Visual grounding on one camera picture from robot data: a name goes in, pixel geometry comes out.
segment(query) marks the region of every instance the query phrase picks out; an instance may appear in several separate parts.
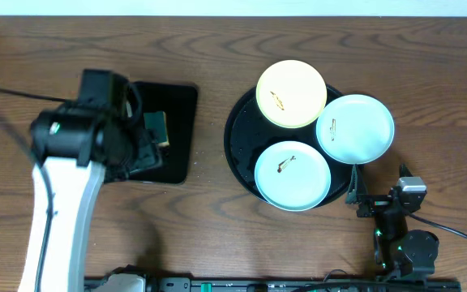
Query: wooden surface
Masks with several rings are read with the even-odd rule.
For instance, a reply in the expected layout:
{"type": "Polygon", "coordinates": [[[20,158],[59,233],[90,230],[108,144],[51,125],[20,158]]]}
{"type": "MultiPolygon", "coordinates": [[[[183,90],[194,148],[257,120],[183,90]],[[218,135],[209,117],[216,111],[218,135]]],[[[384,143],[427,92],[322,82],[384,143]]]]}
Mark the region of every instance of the wooden surface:
{"type": "MultiPolygon", "coordinates": [[[[338,200],[303,213],[258,201],[223,151],[230,110],[263,70],[283,59],[315,66],[344,93],[378,97],[396,121],[389,151],[365,169],[374,193],[401,161],[428,185],[418,213],[467,233],[467,19],[0,18],[0,86],[75,98],[80,72],[199,86],[191,167],[181,186],[103,186],[87,275],[126,264],[196,277],[371,274],[373,221],[338,200]]],[[[49,102],[0,96],[28,137],[49,102]]],[[[0,290],[16,290],[32,218],[31,166],[0,131],[0,290]]],[[[408,220],[440,239],[437,277],[467,290],[467,241],[408,220]]]]}

